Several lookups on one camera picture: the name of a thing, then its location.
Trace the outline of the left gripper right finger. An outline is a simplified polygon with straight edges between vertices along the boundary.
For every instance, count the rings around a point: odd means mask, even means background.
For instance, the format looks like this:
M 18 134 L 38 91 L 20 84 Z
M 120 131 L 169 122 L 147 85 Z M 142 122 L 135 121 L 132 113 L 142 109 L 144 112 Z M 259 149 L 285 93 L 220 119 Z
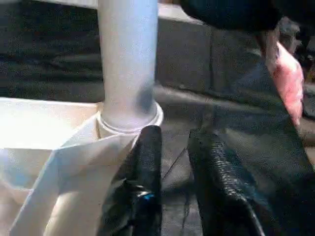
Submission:
M 276 235 L 271 207 L 233 149 L 218 135 L 196 129 L 188 152 L 203 235 Z

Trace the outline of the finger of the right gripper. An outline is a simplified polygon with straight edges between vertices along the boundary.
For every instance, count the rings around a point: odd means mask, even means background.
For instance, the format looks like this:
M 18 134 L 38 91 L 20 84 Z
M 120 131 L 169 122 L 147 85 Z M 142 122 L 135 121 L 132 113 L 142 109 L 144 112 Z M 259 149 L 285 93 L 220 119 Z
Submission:
M 221 30 L 273 30 L 281 14 L 269 0 L 182 0 L 183 11 Z

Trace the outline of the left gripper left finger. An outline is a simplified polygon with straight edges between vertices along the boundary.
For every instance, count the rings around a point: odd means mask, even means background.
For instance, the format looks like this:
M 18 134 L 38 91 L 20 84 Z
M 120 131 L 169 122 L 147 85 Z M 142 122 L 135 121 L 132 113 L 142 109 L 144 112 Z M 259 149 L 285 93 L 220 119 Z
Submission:
M 108 189 L 99 236 L 161 234 L 161 149 L 161 128 L 143 128 Z

